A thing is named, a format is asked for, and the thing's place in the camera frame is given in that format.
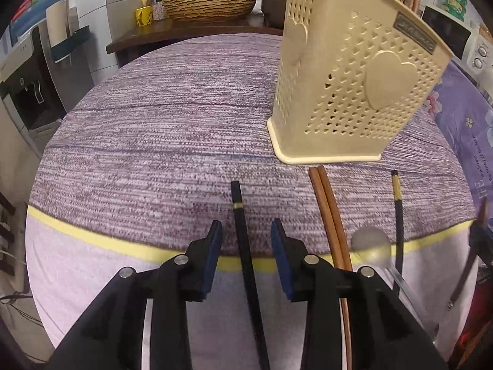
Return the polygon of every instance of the silver screw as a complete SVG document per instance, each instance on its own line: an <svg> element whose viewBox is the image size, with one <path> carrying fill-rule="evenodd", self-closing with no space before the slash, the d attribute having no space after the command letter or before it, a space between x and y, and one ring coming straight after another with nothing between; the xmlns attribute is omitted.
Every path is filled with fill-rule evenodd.
<svg viewBox="0 0 493 370"><path fill-rule="evenodd" d="M128 278L134 273L134 269L131 267L123 267L119 272L118 275L122 278Z"/></svg>
<svg viewBox="0 0 493 370"><path fill-rule="evenodd" d="M181 266L186 263L188 263L188 256L186 254L180 254L174 258L174 264Z"/></svg>
<svg viewBox="0 0 493 370"><path fill-rule="evenodd" d="M307 254L305 256L305 263L307 264L317 264L319 262L319 258L314 254Z"/></svg>
<svg viewBox="0 0 493 370"><path fill-rule="evenodd" d="M366 278L371 278L375 275L375 270L371 267L368 267L368 266L364 266L362 269L361 269L361 275L366 277Z"/></svg>

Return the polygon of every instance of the microwave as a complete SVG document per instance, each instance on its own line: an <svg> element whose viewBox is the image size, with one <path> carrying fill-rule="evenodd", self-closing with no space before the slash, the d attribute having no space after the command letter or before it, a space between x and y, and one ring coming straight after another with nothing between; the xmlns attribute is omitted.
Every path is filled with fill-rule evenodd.
<svg viewBox="0 0 493 370"><path fill-rule="evenodd" d="M468 27L448 12L430 5L425 6L421 19L452 50L452 61L475 81L493 64L493 45L480 34L479 26Z"/></svg>

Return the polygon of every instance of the wooden countertop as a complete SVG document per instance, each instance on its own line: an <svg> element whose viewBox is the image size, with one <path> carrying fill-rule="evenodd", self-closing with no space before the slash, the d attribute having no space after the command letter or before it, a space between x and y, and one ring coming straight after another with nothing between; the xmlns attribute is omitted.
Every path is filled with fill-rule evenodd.
<svg viewBox="0 0 493 370"><path fill-rule="evenodd" d="M116 53L121 50L141 46L148 43L172 39L191 39L226 33L263 33L282 36L281 29L266 27L263 15L249 14L246 18L232 19L222 22L181 22L175 19L164 19L144 27L135 27L114 42L106 46L106 52Z"/></svg>

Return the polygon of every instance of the basket base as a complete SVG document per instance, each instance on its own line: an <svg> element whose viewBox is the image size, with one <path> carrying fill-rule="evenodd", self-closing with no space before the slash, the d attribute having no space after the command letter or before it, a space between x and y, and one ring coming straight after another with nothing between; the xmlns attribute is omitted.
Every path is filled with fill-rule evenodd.
<svg viewBox="0 0 493 370"><path fill-rule="evenodd" d="M320 156L320 157L289 157L283 154L279 148L277 137L275 136L272 117L267 120L267 129L271 137L274 153L279 160L285 164L323 164L323 163L342 163L345 161L378 161L381 154L377 156Z"/></svg>

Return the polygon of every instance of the transparent plastic spoon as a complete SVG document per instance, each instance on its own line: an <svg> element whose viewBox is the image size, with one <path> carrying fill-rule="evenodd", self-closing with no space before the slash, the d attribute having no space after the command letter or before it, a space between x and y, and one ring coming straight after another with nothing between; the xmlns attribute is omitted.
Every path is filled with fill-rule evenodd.
<svg viewBox="0 0 493 370"><path fill-rule="evenodd" d="M365 264L374 265L389 272L408 298L422 327L431 340L434 340L438 332L438 325L428 316L425 308L392 263L392 247L387 234L379 228L360 228L351 236L351 247Z"/></svg>

